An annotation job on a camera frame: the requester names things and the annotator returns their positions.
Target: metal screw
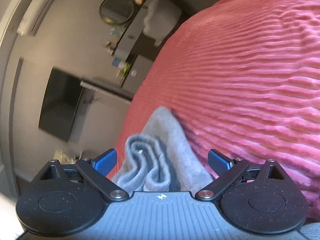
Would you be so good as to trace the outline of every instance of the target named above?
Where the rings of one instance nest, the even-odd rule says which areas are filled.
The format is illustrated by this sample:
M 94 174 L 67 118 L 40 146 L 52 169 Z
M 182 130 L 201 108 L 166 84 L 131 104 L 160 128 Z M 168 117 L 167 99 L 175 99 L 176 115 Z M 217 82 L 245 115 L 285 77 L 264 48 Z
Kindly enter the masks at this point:
M 198 195 L 200 198 L 211 198 L 214 196 L 214 193 L 211 190 L 200 190 Z
M 111 191 L 111 192 L 110 192 L 110 196 L 113 197 L 113 198 L 119 199 L 119 198 L 125 197 L 125 196 L 126 196 L 126 193 L 125 193 L 124 190 L 119 190 L 119 189 L 117 189 L 117 190 Z

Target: bed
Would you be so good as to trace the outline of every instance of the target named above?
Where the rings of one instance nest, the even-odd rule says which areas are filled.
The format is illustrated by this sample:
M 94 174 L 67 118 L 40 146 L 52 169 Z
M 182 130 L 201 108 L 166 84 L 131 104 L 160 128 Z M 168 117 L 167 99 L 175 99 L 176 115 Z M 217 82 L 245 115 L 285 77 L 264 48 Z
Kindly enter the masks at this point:
M 206 169 L 208 150 L 276 159 L 320 218 L 320 0 L 221 0 L 166 42 L 116 144 L 166 106 Z

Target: gray fabric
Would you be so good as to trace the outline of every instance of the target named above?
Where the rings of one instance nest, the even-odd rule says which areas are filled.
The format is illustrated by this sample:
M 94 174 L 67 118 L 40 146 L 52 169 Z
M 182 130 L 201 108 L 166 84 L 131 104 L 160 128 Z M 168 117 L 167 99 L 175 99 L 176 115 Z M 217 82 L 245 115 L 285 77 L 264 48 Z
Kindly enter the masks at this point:
M 130 195 L 141 190 L 194 195 L 212 177 L 196 158 L 179 122 L 161 106 L 141 134 L 127 139 L 123 166 L 112 181 Z
M 320 223 L 312 223 L 301 228 L 302 233 L 307 239 L 320 240 Z

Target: gray gripper base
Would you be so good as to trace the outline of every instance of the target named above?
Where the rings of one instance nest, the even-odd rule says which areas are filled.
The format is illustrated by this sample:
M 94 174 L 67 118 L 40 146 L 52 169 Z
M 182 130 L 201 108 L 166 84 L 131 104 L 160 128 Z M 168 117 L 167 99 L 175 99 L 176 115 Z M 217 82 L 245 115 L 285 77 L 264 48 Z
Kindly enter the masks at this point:
M 101 219 L 87 230 L 54 239 L 306 240 L 297 231 L 278 236 L 241 231 L 225 221 L 214 204 L 195 200 L 189 192 L 135 192 L 127 201 L 110 204 Z

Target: blue gripper pad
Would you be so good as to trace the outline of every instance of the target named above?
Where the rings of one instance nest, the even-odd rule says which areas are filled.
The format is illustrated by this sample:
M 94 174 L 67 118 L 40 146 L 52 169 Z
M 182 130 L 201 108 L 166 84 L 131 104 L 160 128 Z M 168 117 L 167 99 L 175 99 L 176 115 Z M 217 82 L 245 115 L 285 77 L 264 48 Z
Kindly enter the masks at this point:
M 114 166 L 116 166 L 116 163 L 117 152 L 115 149 L 109 149 L 91 161 L 92 167 L 103 176 L 107 176 Z
M 221 176 L 233 167 L 233 160 L 217 150 L 211 149 L 208 153 L 208 164 L 218 176 Z

